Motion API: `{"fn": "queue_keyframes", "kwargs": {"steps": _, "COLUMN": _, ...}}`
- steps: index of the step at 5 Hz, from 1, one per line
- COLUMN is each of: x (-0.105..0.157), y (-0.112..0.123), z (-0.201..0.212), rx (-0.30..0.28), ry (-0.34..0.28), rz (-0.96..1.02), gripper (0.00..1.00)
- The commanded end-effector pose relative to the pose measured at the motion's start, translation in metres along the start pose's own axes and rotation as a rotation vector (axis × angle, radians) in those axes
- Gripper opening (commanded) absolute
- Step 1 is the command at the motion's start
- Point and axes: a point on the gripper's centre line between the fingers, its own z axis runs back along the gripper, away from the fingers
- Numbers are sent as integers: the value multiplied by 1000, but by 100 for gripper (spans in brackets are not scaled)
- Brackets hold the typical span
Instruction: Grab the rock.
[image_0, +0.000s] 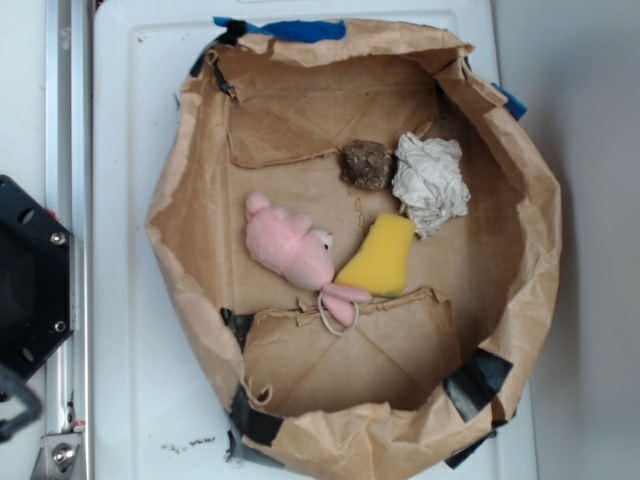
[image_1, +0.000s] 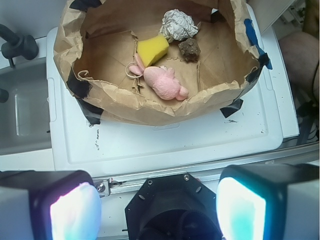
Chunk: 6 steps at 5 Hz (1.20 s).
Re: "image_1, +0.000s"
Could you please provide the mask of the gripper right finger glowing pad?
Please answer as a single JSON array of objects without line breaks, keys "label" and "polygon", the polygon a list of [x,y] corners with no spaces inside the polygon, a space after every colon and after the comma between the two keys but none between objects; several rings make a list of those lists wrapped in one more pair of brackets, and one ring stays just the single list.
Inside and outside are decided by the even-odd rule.
[{"label": "gripper right finger glowing pad", "polygon": [[220,175],[216,211],[227,240],[318,240],[320,168],[229,165]]}]

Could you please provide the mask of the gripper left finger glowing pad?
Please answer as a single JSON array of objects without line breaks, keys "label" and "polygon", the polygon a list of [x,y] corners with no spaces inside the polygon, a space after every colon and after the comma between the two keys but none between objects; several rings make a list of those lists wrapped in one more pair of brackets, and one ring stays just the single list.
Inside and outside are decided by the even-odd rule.
[{"label": "gripper left finger glowing pad", "polygon": [[2,240],[95,240],[102,203],[92,177],[74,171],[2,171]]}]

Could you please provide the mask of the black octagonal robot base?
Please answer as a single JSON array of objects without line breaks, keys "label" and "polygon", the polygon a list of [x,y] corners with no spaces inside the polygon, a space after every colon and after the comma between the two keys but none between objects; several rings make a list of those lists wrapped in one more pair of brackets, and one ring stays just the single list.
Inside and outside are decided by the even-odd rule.
[{"label": "black octagonal robot base", "polygon": [[148,178],[125,208],[131,240],[221,240],[216,194],[189,173]]}]

